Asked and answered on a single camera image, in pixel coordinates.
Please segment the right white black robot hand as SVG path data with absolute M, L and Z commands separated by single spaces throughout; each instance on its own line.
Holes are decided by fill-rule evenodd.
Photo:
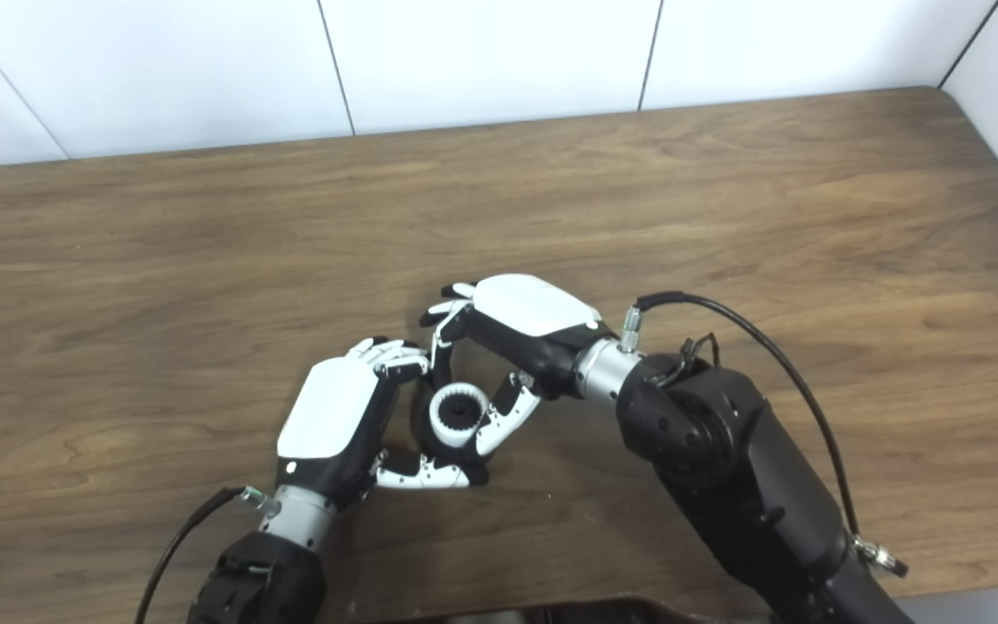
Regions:
M 431 388 L 417 434 L 428 454 L 484 465 L 543 400 L 570 396 L 613 406 L 640 355 L 626 350 L 597 309 L 531 274 L 457 282 L 419 317 L 431 328 Z M 461 340 L 487 348 L 512 367 L 488 396 L 452 379 Z

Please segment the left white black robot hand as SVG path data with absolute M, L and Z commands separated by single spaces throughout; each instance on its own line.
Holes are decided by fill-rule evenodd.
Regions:
M 276 441 L 275 498 L 305 492 L 344 510 L 375 487 L 452 490 L 482 487 L 481 465 L 384 446 L 401 387 L 431 371 L 417 344 L 367 337 L 343 355 L 313 365 Z

